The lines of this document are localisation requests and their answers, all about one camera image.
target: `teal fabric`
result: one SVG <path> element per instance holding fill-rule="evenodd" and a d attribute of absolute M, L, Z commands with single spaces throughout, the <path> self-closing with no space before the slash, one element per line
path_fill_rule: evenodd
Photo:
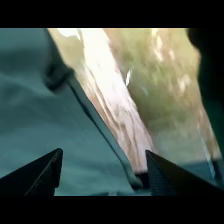
<path fill-rule="evenodd" d="M 62 148 L 56 195 L 133 194 L 132 186 L 141 187 L 48 31 L 0 29 L 0 37 L 0 177 Z M 69 81 L 54 85 L 65 73 Z"/>

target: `tent fabric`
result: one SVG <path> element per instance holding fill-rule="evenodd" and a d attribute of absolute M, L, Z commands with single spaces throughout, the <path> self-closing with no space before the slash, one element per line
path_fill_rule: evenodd
<path fill-rule="evenodd" d="M 47 29 L 0 29 L 0 36 L 0 177 L 61 148 L 55 195 L 141 188 Z"/>

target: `black triangular object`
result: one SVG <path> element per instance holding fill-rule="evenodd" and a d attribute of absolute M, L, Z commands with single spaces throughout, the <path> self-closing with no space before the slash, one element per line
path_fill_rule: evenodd
<path fill-rule="evenodd" d="M 224 191 L 168 160 L 146 151 L 152 195 L 224 195 Z"/>
<path fill-rule="evenodd" d="M 0 195 L 53 196 L 60 182 L 62 154 L 56 149 L 1 178 Z"/>

